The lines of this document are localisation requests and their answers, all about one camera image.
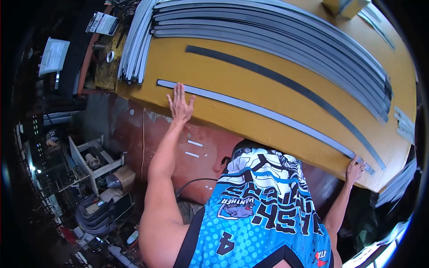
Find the blue jersey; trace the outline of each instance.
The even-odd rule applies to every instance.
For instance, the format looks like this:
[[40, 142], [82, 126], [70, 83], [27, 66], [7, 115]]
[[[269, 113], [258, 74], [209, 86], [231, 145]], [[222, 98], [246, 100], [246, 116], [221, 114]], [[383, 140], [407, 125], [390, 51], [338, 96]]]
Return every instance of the blue jersey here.
[[238, 150], [202, 210], [189, 267], [272, 267], [282, 259], [292, 268], [333, 267], [301, 162], [290, 155]]

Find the cable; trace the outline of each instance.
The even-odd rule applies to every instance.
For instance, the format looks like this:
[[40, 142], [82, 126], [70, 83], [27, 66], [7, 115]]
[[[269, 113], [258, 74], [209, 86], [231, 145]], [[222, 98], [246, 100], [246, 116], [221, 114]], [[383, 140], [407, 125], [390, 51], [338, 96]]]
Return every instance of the cable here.
[[176, 192], [176, 199], [179, 197], [179, 195], [180, 195], [180, 192], [188, 185], [188, 184], [190, 184], [191, 182], [194, 182], [194, 181], [201, 181], [201, 180], [210, 180], [210, 181], [218, 181], [218, 180], [215, 180], [215, 179], [209, 179], [209, 178], [201, 178], [201, 179], [195, 179], [195, 180], [191, 180], [191, 181], [189, 181], [189, 182], [187, 182], [184, 186], [182, 186], [182, 188], [180, 188], [177, 192]]
[[142, 149], [142, 166], [140, 167], [140, 180], [143, 178], [143, 161], [145, 160], [145, 111], [143, 108], [143, 149]]

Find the yellow surface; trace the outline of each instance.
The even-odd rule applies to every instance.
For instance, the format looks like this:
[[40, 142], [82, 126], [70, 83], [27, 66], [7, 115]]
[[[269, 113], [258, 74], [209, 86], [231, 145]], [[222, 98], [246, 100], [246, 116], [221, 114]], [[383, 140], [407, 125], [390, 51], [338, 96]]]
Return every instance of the yellow surface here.
[[[335, 22], [319, 1], [288, 1], [337, 25], [365, 47], [391, 77], [394, 98], [389, 121], [379, 122], [345, 91], [319, 75], [277, 56], [255, 49], [205, 39], [153, 38], [151, 41], [145, 81], [142, 86], [119, 82], [116, 92], [125, 98], [150, 105], [168, 107], [166, 94], [170, 89], [157, 87], [156, 80], [180, 81], [194, 87], [219, 92], [284, 114], [338, 141], [360, 155], [374, 170], [358, 181], [360, 186], [379, 192], [404, 166], [410, 143], [396, 133], [393, 117], [398, 106], [412, 120], [416, 116], [415, 75], [411, 57], [398, 34], [383, 18], [383, 31], [394, 41], [392, 51], [384, 40], [360, 17]], [[220, 60], [185, 53], [187, 45], [201, 46], [228, 53], [257, 63], [309, 88], [349, 119], [368, 139], [387, 166], [382, 171], [364, 146], [333, 116], [301, 94], [269, 78]], [[336, 149], [266, 117], [220, 102], [197, 97], [194, 115], [201, 122], [214, 124], [240, 136], [291, 154], [300, 160], [344, 179], [349, 159]]]

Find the person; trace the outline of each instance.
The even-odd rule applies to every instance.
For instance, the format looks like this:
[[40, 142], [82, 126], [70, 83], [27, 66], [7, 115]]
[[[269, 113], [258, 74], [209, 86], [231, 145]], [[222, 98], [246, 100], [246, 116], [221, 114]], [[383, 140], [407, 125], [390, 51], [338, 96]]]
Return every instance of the person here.
[[311, 199], [301, 162], [244, 140], [233, 150], [211, 198], [183, 224], [171, 176], [180, 132], [193, 113], [183, 84], [167, 95], [172, 122], [148, 169], [139, 245], [148, 267], [335, 267], [336, 249], [353, 184], [365, 163], [353, 158], [324, 221]]

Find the metal ring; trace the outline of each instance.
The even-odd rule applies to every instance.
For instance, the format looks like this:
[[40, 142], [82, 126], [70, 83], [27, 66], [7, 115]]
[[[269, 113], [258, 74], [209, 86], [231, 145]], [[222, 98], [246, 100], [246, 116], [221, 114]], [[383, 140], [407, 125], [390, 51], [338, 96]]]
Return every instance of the metal ring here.
[[107, 56], [106, 56], [106, 61], [108, 62], [108, 63], [110, 63], [110, 62], [112, 62], [113, 61], [113, 58], [115, 57], [115, 53], [113, 52], [113, 51], [110, 51], [109, 53], [107, 53]]

